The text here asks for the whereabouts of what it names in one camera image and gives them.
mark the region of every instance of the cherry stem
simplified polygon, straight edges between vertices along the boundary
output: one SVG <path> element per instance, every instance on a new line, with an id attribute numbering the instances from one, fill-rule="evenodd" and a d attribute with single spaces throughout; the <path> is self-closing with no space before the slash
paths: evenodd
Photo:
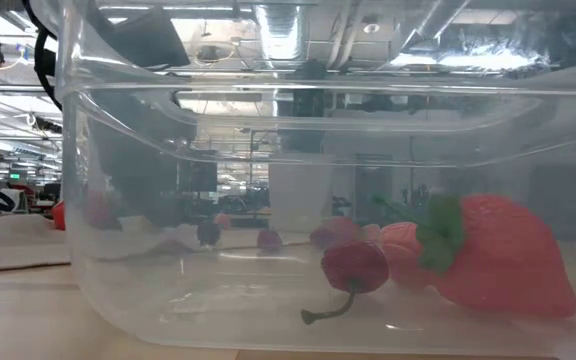
<path id="1" fill-rule="evenodd" d="M 330 319 L 347 313 L 348 310 L 350 310 L 352 307 L 352 303 L 355 300 L 355 295 L 357 295 L 357 292 L 359 291 L 360 287 L 358 284 L 359 282 L 356 280 L 348 282 L 348 292 L 350 293 L 350 296 L 348 296 L 346 303 L 339 309 L 321 313 L 313 313 L 308 310 L 301 310 L 301 319 L 306 325 L 310 325 L 317 320 Z"/>

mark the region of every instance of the strawberry leaves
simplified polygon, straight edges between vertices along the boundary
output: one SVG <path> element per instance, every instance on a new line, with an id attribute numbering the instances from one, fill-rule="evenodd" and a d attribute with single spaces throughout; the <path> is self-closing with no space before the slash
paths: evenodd
<path id="1" fill-rule="evenodd" d="M 417 240 L 424 248 L 419 265 L 438 274 L 452 266 L 463 247 L 465 233 L 461 217 L 461 205 L 457 196 L 432 195 L 428 201 L 428 221 L 422 222 L 405 207 L 391 204 L 376 195 L 373 202 L 417 224 Z"/>

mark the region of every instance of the plastic bin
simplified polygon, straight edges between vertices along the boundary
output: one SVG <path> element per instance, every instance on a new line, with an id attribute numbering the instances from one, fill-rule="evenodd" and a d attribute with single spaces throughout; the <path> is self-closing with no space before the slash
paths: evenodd
<path id="1" fill-rule="evenodd" d="M 126 4 L 58 17 L 67 236 L 108 321 L 576 358 L 576 2 Z"/>

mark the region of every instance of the table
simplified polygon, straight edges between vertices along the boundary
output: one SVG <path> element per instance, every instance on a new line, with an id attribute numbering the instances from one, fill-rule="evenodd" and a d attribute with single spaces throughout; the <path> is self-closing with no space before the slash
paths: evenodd
<path id="1" fill-rule="evenodd" d="M 0 359 L 447 360 L 452 356 L 320 354 L 177 348 L 116 329 L 88 305 L 70 267 L 0 272 Z M 483 358 L 498 360 L 502 358 Z M 512 358 L 528 360 L 535 358 Z"/>

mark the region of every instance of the desk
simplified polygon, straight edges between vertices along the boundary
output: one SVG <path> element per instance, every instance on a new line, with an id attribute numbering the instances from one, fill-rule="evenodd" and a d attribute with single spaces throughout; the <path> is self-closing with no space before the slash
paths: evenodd
<path id="1" fill-rule="evenodd" d="M 68 266 L 0 272 L 0 360 L 452 360 L 463 358 L 237 351 L 153 345 L 116 329 L 97 315 L 83 298 Z M 502 358 L 476 357 L 476 359 Z"/>

